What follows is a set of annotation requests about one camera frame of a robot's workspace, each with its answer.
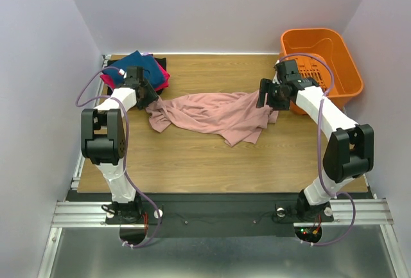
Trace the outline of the pink printed t-shirt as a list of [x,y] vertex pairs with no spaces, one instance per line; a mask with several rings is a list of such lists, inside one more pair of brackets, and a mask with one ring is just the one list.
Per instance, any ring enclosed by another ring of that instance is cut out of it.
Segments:
[[220,135],[230,147],[244,141],[257,143],[262,131],[279,115],[269,106],[257,108],[258,92],[188,94],[149,104],[151,127],[161,133],[170,125]]

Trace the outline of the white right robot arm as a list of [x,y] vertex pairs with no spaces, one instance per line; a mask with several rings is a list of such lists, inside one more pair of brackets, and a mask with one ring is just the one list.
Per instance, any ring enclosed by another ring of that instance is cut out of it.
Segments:
[[313,79],[273,82],[262,79],[256,106],[288,110],[294,103],[317,124],[319,137],[325,136],[325,150],[317,150],[317,178],[298,196],[295,213],[310,220],[321,213],[326,204],[354,179],[374,166],[374,130],[360,125],[345,115],[326,97]]

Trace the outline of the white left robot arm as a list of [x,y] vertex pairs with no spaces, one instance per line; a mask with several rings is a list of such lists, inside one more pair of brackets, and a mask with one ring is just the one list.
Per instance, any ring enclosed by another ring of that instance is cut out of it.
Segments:
[[109,186],[111,203],[102,209],[108,223],[147,222],[141,194],[126,175],[127,112],[134,107],[145,108],[159,97],[147,78],[128,74],[120,88],[101,98],[103,102],[99,105],[82,110],[81,151],[99,169]]

